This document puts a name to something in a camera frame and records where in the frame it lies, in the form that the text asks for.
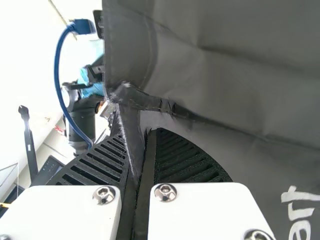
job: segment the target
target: wire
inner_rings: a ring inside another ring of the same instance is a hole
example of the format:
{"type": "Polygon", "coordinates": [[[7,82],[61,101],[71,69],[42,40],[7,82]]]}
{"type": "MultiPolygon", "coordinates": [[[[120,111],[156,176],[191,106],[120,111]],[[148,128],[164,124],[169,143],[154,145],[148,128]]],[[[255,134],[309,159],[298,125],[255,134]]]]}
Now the wire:
{"type": "Polygon", "coordinates": [[[77,126],[77,124],[74,122],[74,120],[71,118],[67,107],[64,103],[63,97],[62,97],[62,93],[61,93],[61,88],[60,88],[60,81],[59,81],[59,61],[60,61],[60,54],[61,54],[61,48],[63,45],[63,42],[66,38],[66,36],[69,33],[72,33],[75,30],[74,28],[74,24],[70,24],[66,27],[66,29],[63,31],[63,33],[61,34],[58,44],[56,46],[56,51],[55,51],[55,56],[54,56],[54,87],[55,87],[55,91],[56,94],[58,96],[59,99],[59,103],[62,109],[62,112],[65,116],[65,118],[68,120],[70,126],[72,127],[72,129],[81,137],[83,138],[84,141],[86,141],[86,143],[88,144],[88,149],[91,149],[91,147],[93,146],[93,142],[92,140],[85,135],[85,133],[77,126]]]}

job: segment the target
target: silver screw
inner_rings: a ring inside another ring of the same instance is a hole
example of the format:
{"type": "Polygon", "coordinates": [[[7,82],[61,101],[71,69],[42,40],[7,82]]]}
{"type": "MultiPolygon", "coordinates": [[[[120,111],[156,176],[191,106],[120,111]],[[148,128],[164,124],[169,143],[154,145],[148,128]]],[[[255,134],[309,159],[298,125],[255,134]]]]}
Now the silver screw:
{"type": "Polygon", "coordinates": [[[268,233],[262,230],[254,229],[246,233],[244,240],[275,240],[275,239],[271,237],[268,233]]]}
{"type": "Polygon", "coordinates": [[[12,240],[12,238],[9,235],[1,234],[0,235],[0,240],[12,240]]]}
{"type": "Polygon", "coordinates": [[[164,183],[156,187],[154,195],[159,201],[168,203],[176,199],[177,190],[171,184],[164,183]]]}
{"type": "Polygon", "coordinates": [[[94,191],[92,199],[98,205],[105,205],[111,203],[115,199],[116,191],[110,186],[101,186],[94,191]]]}

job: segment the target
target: black cylindrical motor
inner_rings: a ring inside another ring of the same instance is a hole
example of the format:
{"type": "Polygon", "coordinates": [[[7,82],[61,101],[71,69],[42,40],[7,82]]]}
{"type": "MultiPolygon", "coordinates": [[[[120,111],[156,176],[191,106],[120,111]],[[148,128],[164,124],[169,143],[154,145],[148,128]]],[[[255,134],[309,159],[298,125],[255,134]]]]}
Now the black cylindrical motor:
{"type": "MultiPolygon", "coordinates": [[[[70,112],[70,116],[75,124],[93,142],[96,140],[95,114],[96,111],[93,107],[70,112]]],[[[66,138],[75,149],[75,155],[79,155],[88,149],[88,144],[72,129],[68,121],[66,122],[66,138]]]]}

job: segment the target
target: white wall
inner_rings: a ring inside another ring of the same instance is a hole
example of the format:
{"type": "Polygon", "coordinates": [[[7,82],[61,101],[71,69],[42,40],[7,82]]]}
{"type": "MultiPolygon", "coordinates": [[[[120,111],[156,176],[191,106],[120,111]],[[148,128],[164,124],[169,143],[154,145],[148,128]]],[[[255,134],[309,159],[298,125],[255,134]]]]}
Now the white wall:
{"type": "MultiPolygon", "coordinates": [[[[0,170],[19,163],[9,177],[0,171],[1,198],[27,163],[18,106],[29,108],[36,149],[61,117],[53,71],[56,45],[65,26],[46,0],[1,2],[0,22],[0,170]]],[[[61,83],[77,79],[83,59],[70,35],[61,53],[61,83]]]]}

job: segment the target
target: cable connector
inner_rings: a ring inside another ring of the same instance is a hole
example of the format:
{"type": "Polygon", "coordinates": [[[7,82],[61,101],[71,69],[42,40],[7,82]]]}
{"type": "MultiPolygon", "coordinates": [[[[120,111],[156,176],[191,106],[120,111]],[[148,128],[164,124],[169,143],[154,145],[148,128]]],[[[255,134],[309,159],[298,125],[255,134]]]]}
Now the cable connector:
{"type": "Polygon", "coordinates": [[[74,19],[72,20],[73,32],[79,35],[94,34],[95,26],[89,19],[74,19]]]}

